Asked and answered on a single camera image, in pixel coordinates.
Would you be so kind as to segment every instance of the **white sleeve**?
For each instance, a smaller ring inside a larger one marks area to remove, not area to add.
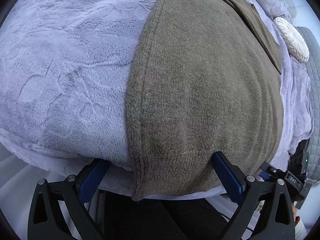
[[[295,240],[303,240],[308,234],[301,219],[294,229],[295,229]]]

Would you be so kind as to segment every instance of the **metal screw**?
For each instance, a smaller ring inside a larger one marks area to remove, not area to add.
[[[45,179],[39,179],[39,180],[38,180],[38,184],[39,184],[39,185],[44,184],[44,182],[45,182]]]
[[[76,176],[75,176],[75,175],[69,175],[68,178],[67,178],[67,180],[68,180],[69,182],[72,182],[72,181],[74,181],[75,179],[76,179]]]
[[[250,181],[250,182],[254,182],[256,179],[255,179],[254,176],[249,175],[249,176],[247,176],[247,180]]]
[[[282,185],[284,185],[284,180],[283,179],[278,179],[278,183],[282,186]]]

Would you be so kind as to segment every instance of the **knit sweater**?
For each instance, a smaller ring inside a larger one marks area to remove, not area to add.
[[[125,99],[132,198],[221,185],[216,151],[256,175],[281,137],[280,74],[280,48],[246,0],[157,0]]]

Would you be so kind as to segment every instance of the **black pants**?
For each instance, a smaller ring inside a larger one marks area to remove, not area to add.
[[[107,192],[104,224],[112,240],[214,240],[227,222],[205,199],[134,202]]]

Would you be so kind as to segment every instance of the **lavender blanket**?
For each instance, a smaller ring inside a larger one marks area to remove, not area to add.
[[[25,162],[63,176],[93,157],[110,160],[100,188],[130,195],[124,93],[155,1],[19,0],[0,29],[0,142]],[[248,1],[282,51],[284,125],[272,164],[285,170],[288,151],[313,130],[310,80],[272,23],[272,17],[290,17],[285,7],[279,0]],[[175,199],[223,192],[217,187]]]

